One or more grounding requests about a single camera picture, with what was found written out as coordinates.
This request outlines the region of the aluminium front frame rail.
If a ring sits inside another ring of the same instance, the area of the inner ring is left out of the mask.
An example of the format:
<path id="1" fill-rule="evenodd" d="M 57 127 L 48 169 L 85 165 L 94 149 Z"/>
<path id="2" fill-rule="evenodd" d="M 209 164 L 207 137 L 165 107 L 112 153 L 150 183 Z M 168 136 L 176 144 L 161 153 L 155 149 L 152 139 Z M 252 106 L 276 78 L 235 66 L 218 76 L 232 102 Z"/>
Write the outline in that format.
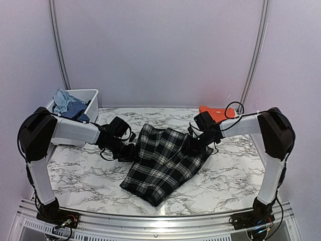
<path id="1" fill-rule="evenodd" d="M 134 216 L 77 210 L 78 226 L 55 229 L 36 218 L 31 200 L 18 207 L 8 240 L 302 240 L 289 202 L 274 205 L 273 222 L 236 230 L 232 215 L 246 210 L 190 216 Z"/>

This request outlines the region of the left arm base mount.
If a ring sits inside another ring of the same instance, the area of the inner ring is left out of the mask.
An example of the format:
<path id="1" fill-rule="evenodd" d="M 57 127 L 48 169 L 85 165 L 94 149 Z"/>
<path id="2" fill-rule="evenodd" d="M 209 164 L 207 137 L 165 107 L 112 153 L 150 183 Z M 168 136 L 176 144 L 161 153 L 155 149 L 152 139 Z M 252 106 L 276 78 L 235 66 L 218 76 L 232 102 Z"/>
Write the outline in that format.
<path id="1" fill-rule="evenodd" d="M 74 211 L 68 211 L 63 209 L 58 209 L 57 212 L 53 214 L 41 214 L 37 213 L 36 218 L 38 220 L 54 224 L 56 228 L 71 227 L 77 228 L 80 213 Z"/>

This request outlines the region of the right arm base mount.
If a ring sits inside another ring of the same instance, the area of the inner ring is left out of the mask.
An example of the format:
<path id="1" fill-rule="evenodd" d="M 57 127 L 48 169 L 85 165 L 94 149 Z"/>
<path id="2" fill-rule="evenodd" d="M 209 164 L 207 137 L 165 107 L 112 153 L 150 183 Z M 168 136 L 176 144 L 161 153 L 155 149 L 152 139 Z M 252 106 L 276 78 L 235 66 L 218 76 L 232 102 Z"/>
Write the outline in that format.
<path id="1" fill-rule="evenodd" d="M 229 223 L 233 225 L 235 230 L 272 224 L 274 221 L 275 217 L 272 211 L 267 212 L 264 215 L 261 215 L 260 212 L 255 212 L 254 210 L 245 211 L 235 213 L 229 218 Z"/>

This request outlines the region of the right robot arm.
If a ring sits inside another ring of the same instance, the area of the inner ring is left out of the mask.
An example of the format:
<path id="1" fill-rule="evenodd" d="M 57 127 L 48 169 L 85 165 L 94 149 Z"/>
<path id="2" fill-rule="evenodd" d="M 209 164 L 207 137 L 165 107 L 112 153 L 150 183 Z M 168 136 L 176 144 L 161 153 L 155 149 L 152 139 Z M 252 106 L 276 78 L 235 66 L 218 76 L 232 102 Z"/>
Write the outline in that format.
<path id="1" fill-rule="evenodd" d="M 268 217 L 277 193 L 283 184 L 286 163 L 295 144 L 295 132 L 288 118 L 277 107 L 251 114 L 242 114 L 235 118 L 226 118 L 215 122 L 205 111 L 194 118 L 201 134 L 188 135 L 183 151 L 187 154 L 203 153 L 211 143 L 219 143 L 223 138 L 259 134 L 262 137 L 265 157 L 265 173 L 253 210 L 248 220 L 259 225 Z"/>

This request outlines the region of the white plastic laundry bin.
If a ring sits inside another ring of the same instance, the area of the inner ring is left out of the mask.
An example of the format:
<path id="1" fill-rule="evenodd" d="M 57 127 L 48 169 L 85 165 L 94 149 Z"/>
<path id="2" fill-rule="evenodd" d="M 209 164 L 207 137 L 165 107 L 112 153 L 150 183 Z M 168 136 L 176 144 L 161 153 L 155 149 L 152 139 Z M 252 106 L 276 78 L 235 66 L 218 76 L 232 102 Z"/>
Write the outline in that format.
<path id="1" fill-rule="evenodd" d="M 96 122 L 98 117 L 97 89 L 58 90 L 47 109 L 76 121 Z"/>

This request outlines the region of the light blue garment in bin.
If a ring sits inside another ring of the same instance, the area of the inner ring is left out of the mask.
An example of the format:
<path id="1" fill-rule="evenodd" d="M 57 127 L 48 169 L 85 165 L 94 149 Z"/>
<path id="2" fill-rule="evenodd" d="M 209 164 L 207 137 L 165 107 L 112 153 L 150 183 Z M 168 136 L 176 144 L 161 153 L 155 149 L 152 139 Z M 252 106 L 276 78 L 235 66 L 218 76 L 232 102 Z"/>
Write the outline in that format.
<path id="1" fill-rule="evenodd" d="M 68 91 L 64 89 L 59 89 L 54 95 L 54 106 L 53 113 L 65 113 L 68 110 L 68 104 L 70 102 L 80 102 L 84 103 L 81 99 L 76 98 L 71 95 Z"/>

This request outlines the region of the black white plaid shirt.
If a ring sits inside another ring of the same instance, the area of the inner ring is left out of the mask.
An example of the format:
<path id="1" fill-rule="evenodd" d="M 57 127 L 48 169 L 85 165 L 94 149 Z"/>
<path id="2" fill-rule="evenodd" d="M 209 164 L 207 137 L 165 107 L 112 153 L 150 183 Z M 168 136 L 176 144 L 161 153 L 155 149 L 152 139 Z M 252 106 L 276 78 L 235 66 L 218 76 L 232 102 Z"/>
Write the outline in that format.
<path id="1" fill-rule="evenodd" d="M 205 164 L 213 149 L 189 151 L 187 133 L 171 128 L 157 129 L 144 124 L 136 142 L 137 153 L 120 187 L 154 207 L 193 178 Z"/>

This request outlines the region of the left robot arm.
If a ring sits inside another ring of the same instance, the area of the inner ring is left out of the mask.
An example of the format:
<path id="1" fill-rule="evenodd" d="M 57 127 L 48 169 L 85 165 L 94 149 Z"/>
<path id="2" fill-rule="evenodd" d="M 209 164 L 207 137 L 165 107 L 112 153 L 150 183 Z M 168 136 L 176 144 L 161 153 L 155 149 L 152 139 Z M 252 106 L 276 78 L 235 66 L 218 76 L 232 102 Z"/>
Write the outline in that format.
<path id="1" fill-rule="evenodd" d="M 114 160 L 126 162 L 135 155 L 135 137 L 131 126 L 119 117 L 101 126 L 91 122 L 85 114 L 79 119 L 72 119 L 52 113 L 45 107 L 37 108 L 21 124 L 17 146 L 27 166 L 39 213 L 52 223 L 60 223 L 64 217 L 47 169 L 54 139 L 95 145 L 101 152 L 109 151 Z"/>

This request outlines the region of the right aluminium corner post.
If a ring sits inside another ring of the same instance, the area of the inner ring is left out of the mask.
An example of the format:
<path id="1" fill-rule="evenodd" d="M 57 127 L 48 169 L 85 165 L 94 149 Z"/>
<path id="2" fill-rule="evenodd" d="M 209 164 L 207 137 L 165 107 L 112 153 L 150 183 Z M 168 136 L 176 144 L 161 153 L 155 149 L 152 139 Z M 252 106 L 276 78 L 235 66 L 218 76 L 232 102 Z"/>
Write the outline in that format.
<path id="1" fill-rule="evenodd" d="M 250 67 L 247 73 L 245 85 L 240 98 L 240 102 L 243 106 L 245 106 L 246 101 L 248 99 L 249 92 L 254 81 L 254 76 L 255 76 L 258 60 L 260 57 L 260 53 L 262 51 L 262 47 L 264 44 L 266 28 L 268 25 L 269 7 L 270 7 L 270 0 L 264 0 L 262 3 L 262 9 L 261 9 L 261 15 L 260 15 L 260 21 L 259 21 L 259 27 L 258 27 L 256 41 L 255 41 L 254 51 L 250 62 Z"/>

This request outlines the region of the orange t-shirt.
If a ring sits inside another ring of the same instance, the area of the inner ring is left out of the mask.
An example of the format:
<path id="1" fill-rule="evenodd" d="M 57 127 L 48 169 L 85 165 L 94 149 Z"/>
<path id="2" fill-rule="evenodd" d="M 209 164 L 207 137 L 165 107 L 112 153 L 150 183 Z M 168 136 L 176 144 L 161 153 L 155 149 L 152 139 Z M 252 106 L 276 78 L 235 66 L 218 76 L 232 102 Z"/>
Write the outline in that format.
<path id="1" fill-rule="evenodd" d="M 229 118 L 236 118 L 238 116 L 236 111 L 230 107 L 227 108 L 227 110 L 225 110 L 225 108 L 211 108 L 204 105 L 199 107 L 199 113 L 203 113 L 206 111 L 210 114 L 212 119 L 217 123 L 227 120 Z"/>

